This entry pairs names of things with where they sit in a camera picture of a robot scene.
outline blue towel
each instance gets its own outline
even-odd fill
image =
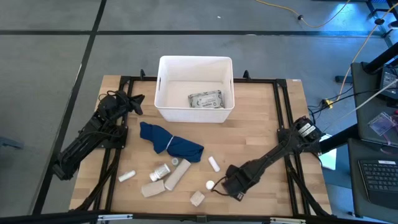
[[[204,149],[203,146],[178,136],[173,137],[172,134],[158,125],[145,122],[141,122],[139,125],[141,127],[140,137],[154,143],[156,153],[159,154],[167,148],[170,156],[183,158],[189,162],[200,161]]]

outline wooden tabletop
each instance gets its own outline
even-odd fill
[[[117,90],[120,76],[104,76],[100,94],[108,90]],[[290,103],[294,120],[306,115],[307,103],[300,80],[287,80]],[[144,114],[138,116],[129,113],[127,125],[129,133],[126,147],[121,152],[118,176],[131,170],[136,175],[115,184],[112,211],[129,213],[173,213],[173,214],[212,214],[212,215],[280,215],[291,216],[289,191],[284,160],[280,159],[266,169],[258,184],[251,187],[241,202],[220,196],[206,189],[208,180],[216,182],[225,175],[230,164],[240,166],[246,161],[257,159],[277,145],[278,128],[275,99],[271,84],[235,83],[235,108],[228,119],[216,123],[169,123],[165,121],[154,106],[156,82],[134,82],[133,95],[144,94],[142,103]],[[280,90],[284,121],[287,117],[283,94]],[[149,174],[166,163],[172,169],[172,157],[166,151],[159,155],[153,150],[151,142],[139,137],[139,123],[145,121],[157,124],[170,133],[189,139],[205,147],[201,162],[190,166],[173,191],[166,190],[153,197],[144,198],[141,186],[151,183]],[[76,208],[93,190],[98,182],[103,149],[95,149],[80,165],[70,208]],[[214,172],[208,162],[213,156],[221,167]],[[305,183],[317,202],[331,213],[325,181],[319,161],[311,154],[301,154]],[[199,207],[190,202],[190,197],[199,190],[205,199]],[[101,199],[101,208],[105,205],[107,186]],[[302,205],[299,189],[296,195],[299,211]]]

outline yellow cable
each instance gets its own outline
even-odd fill
[[[398,6],[398,3],[396,3],[395,5],[393,5],[386,13],[384,13],[384,15],[381,17],[381,19],[385,18],[385,16],[386,16],[393,8],[395,8],[396,6]],[[375,25],[375,26],[374,26],[373,30],[370,32],[370,34],[369,34],[368,37],[366,38],[365,42],[363,42],[361,48],[358,50],[358,52],[356,53],[356,55],[355,55],[355,57],[354,57],[354,59],[353,59],[353,61],[352,61],[351,63],[354,63],[354,62],[355,62],[355,60],[356,60],[356,58],[358,57],[359,53],[362,51],[363,47],[364,47],[365,44],[368,42],[370,36],[372,36],[374,30],[376,30],[377,27],[378,27],[378,25]],[[336,99],[335,101],[338,101],[338,100],[340,99],[341,92],[343,92],[344,83],[346,82],[346,79],[347,79],[347,76],[348,76],[350,70],[351,70],[351,65],[348,67],[348,70],[347,70],[347,72],[346,72],[346,75],[344,76],[344,79],[343,79],[343,83],[341,84],[340,92],[339,92],[338,97],[337,97],[337,99]]]
[[[273,6],[273,7],[278,7],[278,8],[281,8],[281,9],[289,10],[290,12],[293,12],[294,14],[300,16],[299,13],[297,13],[296,11],[294,11],[293,9],[291,9],[291,8],[289,8],[289,7],[280,6],[280,5],[277,5],[277,4],[271,4],[271,3],[269,3],[269,2],[264,2],[264,1],[260,1],[260,0],[256,0],[256,1],[259,2],[259,3],[266,4],[267,6]],[[324,25],[326,25],[326,24],[328,24],[330,21],[332,21],[332,19],[334,19],[334,18],[346,7],[346,5],[347,5],[350,1],[351,1],[351,0],[347,0],[347,1],[346,1],[346,4],[344,4],[344,6],[343,6],[332,18],[330,18],[328,21],[326,21],[325,23],[323,23],[323,24],[321,24],[321,25],[319,25],[319,26],[311,26],[310,24],[308,24],[308,23],[304,20],[304,18],[301,18],[301,20],[304,22],[305,25],[307,25],[307,26],[309,26],[309,27],[311,27],[311,28],[323,27]]]

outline white basket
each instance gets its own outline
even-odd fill
[[[188,95],[221,90],[225,108],[190,108]],[[157,74],[155,106],[166,121],[222,123],[235,106],[229,57],[163,56]]]

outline computer keyboard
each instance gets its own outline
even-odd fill
[[[398,161],[358,161],[370,202],[398,209]]]

